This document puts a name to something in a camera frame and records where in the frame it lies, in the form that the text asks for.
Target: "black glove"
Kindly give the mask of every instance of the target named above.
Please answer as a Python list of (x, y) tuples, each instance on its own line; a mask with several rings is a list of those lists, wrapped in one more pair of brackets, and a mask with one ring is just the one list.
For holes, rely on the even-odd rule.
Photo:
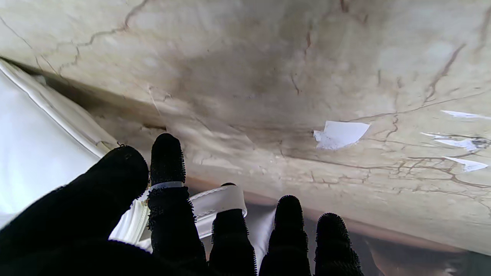
[[(148, 199), (153, 254), (108, 241), (133, 199), (146, 189), (147, 179), (147, 165), (136, 150), (122, 146), (110, 151), (86, 173), (42, 197), (0, 230), (1, 274), (256, 274), (254, 249), (240, 209), (217, 214), (214, 246), (206, 261), (187, 187), (176, 187), (185, 181), (180, 144), (168, 134), (159, 136), (152, 148), (151, 180), (158, 185)], [(307, 236), (295, 197), (279, 201), (275, 225), (259, 275), (310, 275)], [(317, 233), (317, 276), (362, 275), (337, 215), (322, 216)]]

